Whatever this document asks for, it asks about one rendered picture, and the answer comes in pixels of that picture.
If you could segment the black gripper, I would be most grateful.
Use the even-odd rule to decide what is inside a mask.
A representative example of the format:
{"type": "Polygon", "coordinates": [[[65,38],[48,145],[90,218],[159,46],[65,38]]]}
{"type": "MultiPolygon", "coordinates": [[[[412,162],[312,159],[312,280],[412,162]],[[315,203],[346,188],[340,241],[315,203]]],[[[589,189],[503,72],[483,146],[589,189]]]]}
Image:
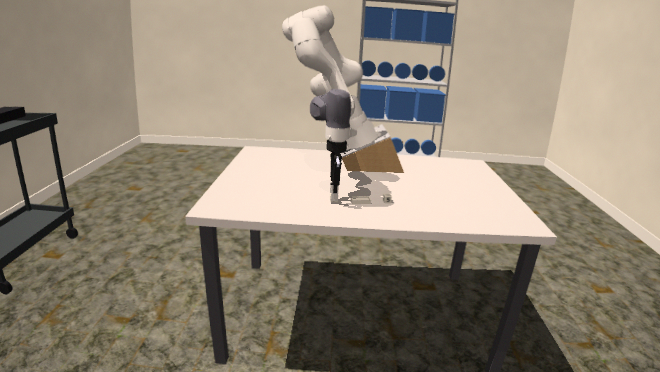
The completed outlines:
{"type": "Polygon", "coordinates": [[[341,165],[342,165],[342,156],[341,152],[345,152],[347,149],[347,142],[331,142],[327,140],[326,149],[330,153],[331,158],[331,168],[330,168],[330,193],[331,201],[338,201],[338,192],[340,185],[340,174],[341,174],[341,165]]]}

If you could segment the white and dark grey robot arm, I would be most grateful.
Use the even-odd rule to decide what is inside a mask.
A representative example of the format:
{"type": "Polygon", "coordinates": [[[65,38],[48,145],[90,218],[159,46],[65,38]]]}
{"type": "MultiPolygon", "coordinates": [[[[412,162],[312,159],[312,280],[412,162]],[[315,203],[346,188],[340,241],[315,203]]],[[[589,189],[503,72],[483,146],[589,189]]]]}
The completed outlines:
{"type": "Polygon", "coordinates": [[[370,144],[381,133],[375,131],[372,122],[365,119],[367,117],[358,98],[348,93],[347,87],[362,79],[363,69],[359,63],[345,58],[338,51],[327,31],[333,25],[333,13],[324,5],[287,18],[283,21],[282,30],[288,40],[294,39],[298,60],[320,72],[310,82],[311,91],[316,95],[310,103],[310,114],[315,120],[326,121],[326,139],[331,142],[346,140],[347,149],[356,149],[370,144]],[[297,20],[300,18],[302,20],[297,20]]]}

